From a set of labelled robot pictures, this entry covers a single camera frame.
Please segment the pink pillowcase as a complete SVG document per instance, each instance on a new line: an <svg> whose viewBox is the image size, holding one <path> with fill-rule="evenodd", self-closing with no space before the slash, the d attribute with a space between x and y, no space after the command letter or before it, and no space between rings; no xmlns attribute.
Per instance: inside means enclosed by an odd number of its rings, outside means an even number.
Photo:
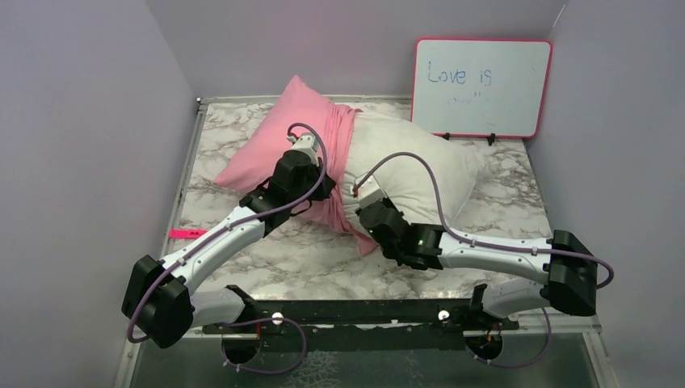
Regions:
<svg viewBox="0 0 685 388"><path fill-rule="evenodd" d="M343 195L349 192L343 187L343 178L355 118L360 112L331 102L294 76L247 143L229 158L214 184L246 194L272 175L277 161L293 146L303 149L309 162L325 150L326 174L335 181L335 188L328 199L314 201L311 209L304 202L295 210L302 210L300 217L307 221L354 236L359 253L366 256L377 247L376 242L354 229L343 211Z"/></svg>

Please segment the white pillow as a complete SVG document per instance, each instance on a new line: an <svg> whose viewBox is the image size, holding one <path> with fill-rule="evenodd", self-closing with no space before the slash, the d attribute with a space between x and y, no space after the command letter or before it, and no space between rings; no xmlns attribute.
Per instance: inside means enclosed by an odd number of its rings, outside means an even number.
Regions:
<svg viewBox="0 0 685 388"><path fill-rule="evenodd" d="M439 187L445 221L455 227L485 170L485 159L466 145L446 141L408 120L360 112L355 118L343 187L349 191L356 179L397 152L416 154L427 162ZM372 175L408 222L440 223L431 178L419 161L408 156L396 157ZM350 192L342 196L342 202L354 229L366 233L355 214L358 207Z"/></svg>

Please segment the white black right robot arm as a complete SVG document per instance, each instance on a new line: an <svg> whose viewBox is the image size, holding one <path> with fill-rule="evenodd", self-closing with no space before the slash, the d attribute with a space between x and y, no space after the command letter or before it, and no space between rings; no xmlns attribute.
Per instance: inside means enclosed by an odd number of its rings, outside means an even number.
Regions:
<svg viewBox="0 0 685 388"><path fill-rule="evenodd" d="M410 223L388 198L356 210L360 225L383 256L412 269L472 268L514 276L480 285L466 318L485 329L523 310L552 307L567 315L596 313L598 264L578 238L556 230L551 238L507 239L468 234L442 225Z"/></svg>

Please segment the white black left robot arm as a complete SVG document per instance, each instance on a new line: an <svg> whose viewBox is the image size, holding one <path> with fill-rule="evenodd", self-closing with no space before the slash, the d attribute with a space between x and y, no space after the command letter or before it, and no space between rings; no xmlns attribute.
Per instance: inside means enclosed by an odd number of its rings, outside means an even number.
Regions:
<svg viewBox="0 0 685 388"><path fill-rule="evenodd" d="M273 173L245 194L219 224L183 249L135 262L121 311L128 318L132 344L152 340L159 348L175 344L200 315L191 299L200 285L239 251L256 243L292 217L303 202L330 197L328 154L287 150Z"/></svg>

